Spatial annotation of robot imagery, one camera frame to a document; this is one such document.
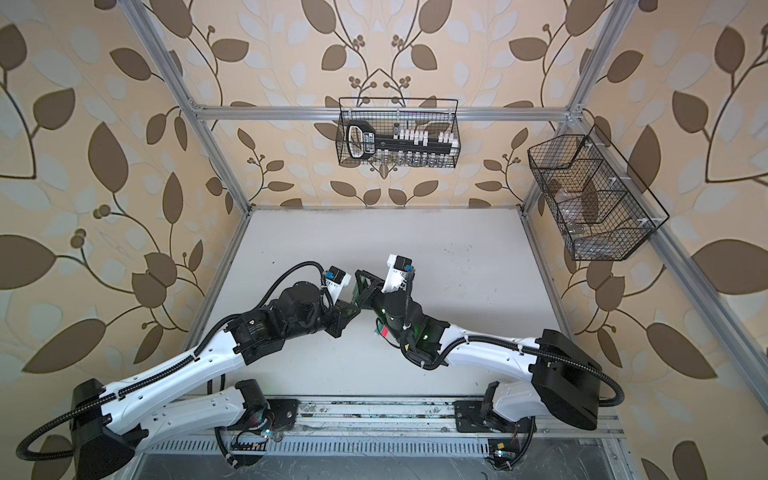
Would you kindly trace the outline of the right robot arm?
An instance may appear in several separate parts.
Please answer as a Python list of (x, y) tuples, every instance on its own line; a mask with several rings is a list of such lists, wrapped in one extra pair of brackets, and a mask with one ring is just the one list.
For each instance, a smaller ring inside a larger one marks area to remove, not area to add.
[(435, 319), (412, 298), (414, 268), (391, 268), (381, 279), (355, 274), (354, 303), (375, 313), (395, 338), (402, 356), (423, 371), (469, 366), (499, 374), (488, 384), (474, 424), (525, 437), (516, 446), (496, 447), (487, 462), (512, 471), (528, 453), (538, 416), (549, 414), (577, 429), (593, 431), (600, 408), (625, 399), (619, 383), (562, 333), (546, 329), (538, 337), (504, 338), (472, 332)]

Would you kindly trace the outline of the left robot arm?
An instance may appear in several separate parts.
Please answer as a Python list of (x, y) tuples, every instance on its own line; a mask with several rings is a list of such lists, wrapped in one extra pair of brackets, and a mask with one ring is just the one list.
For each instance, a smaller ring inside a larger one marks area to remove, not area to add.
[(20, 441), (23, 461), (71, 459), (79, 479), (103, 479), (127, 465), (141, 449), (175, 432), (243, 426), (269, 418), (256, 381), (239, 381), (192, 400), (184, 394), (279, 352), (294, 338), (325, 331), (340, 337), (356, 316), (340, 300), (352, 277), (332, 267), (320, 282), (299, 281), (277, 298), (270, 293), (252, 309), (219, 320), (197, 346), (124, 380), (78, 385), (70, 411)]

